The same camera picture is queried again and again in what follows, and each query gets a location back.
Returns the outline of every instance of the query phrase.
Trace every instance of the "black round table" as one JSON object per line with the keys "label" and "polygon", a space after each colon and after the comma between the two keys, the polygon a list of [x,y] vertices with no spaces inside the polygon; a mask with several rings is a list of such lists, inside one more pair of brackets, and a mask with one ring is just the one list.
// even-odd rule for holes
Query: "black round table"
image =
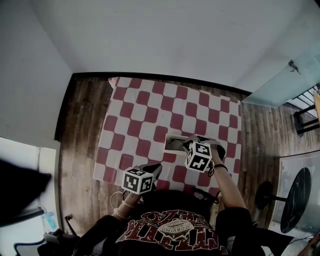
{"label": "black round table", "polygon": [[273,200],[285,202],[280,230],[284,234],[288,233],[297,225],[305,212],[311,192],[311,183],[309,169],[302,168],[296,175],[287,198],[283,198],[273,195],[273,185],[271,182],[265,181],[259,186],[255,194],[254,204],[259,210],[262,210]]}

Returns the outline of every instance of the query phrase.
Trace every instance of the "black baseboard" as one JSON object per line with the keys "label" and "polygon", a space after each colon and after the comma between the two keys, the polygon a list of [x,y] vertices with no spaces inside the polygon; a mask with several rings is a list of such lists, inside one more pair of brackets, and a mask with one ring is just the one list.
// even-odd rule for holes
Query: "black baseboard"
{"label": "black baseboard", "polygon": [[314,0],[316,3],[317,3],[317,5],[320,7],[320,0]]}
{"label": "black baseboard", "polygon": [[175,75],[166,75],[166,74],[150,74],[150,73],[135,73],[135,72],[85,72],[85,73],[74,73],[76,78],[115,78],[115,77],[124,77],[124,78],[139,78],[139,79],[152,79],[152,80],[166,80],[174,81],[179,83],[187,83],[198,86],[207,86],[211,88],[217,88],[226,90],[232,93],[241,94],[244,96],[249,96],[251,92],[247,90],[242,90],[239,88],[231,87],[228,85],[203,81],[193,78],[175,76]]}
{"label": "black baseboard", "polygon": [[239,88],[231,87],[228,85],[203,81],[193,78],[175,76],[175,75],[166,75],[166,74],[151,74],[151,73],[135,73],[135,72],[84,72],[84,73],[73,73],[69,81],[68,87],[65,91],[64,98],[61,104],[60,113],[58,121],[56,124],[54,139],[60,141],[61,139],[61,129],[63,121],[65,118],[65,111],[68,107],[69,99],[74,91],[77,78],[115,78],[115,77],[125,77],[125,78],[139,78],[139,79],[150,79],[150,80],[165,80],[165,81],[174,81],[179,83],[187,83],[198,86],[206,86],[210,88],[217,88],[221,90],[226,90],[232,93],[241,94],[244,96],[249,96],[251,92],[242,90]]}

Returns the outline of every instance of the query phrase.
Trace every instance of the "glass door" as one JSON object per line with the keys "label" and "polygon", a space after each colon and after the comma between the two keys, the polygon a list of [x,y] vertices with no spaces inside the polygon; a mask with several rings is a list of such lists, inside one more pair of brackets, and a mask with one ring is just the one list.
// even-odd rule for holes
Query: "glass door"
{"label": "glass door", "polygon": [[242,102],[276,108],[320,82],[320,42],[293,61]]}

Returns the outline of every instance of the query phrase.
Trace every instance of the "printed shirt graphic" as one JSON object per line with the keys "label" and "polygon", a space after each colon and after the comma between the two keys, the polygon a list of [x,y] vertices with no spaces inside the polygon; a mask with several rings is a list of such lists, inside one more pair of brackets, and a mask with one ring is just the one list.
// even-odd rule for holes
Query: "printed shirt graphic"
{"label": "printed shirt graphic", "polygon": [[149,253],[165,249],[164,253],[189,251],[193,255],[197,254],[195,252],[201,252],[201,255],[208,252],[211,256],[228,254],[223,246],[219,246],[215,231],[203,216],[179,209],[146,212],[140,219],[130,220],[116,240],[116,245],[125,248],[128,243],[130,250],[129,243],[132,246],[133,242],[144,243],[141,248],[152,250]]}

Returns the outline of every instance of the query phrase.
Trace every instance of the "black wristband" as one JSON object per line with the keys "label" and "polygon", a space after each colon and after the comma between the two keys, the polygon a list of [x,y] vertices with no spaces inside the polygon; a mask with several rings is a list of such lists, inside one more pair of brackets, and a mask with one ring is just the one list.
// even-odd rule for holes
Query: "black wristband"
{"label": "black wristband", "polygon": [[217,163],[217,164],[215,164],[213,168],[216,168],[216,167],[223,167],[224,169],[226,169],[227,172],[229,172],[229,171],[228,171],[228,168],[227,168],[224,164],[222,164],[222,163]]}

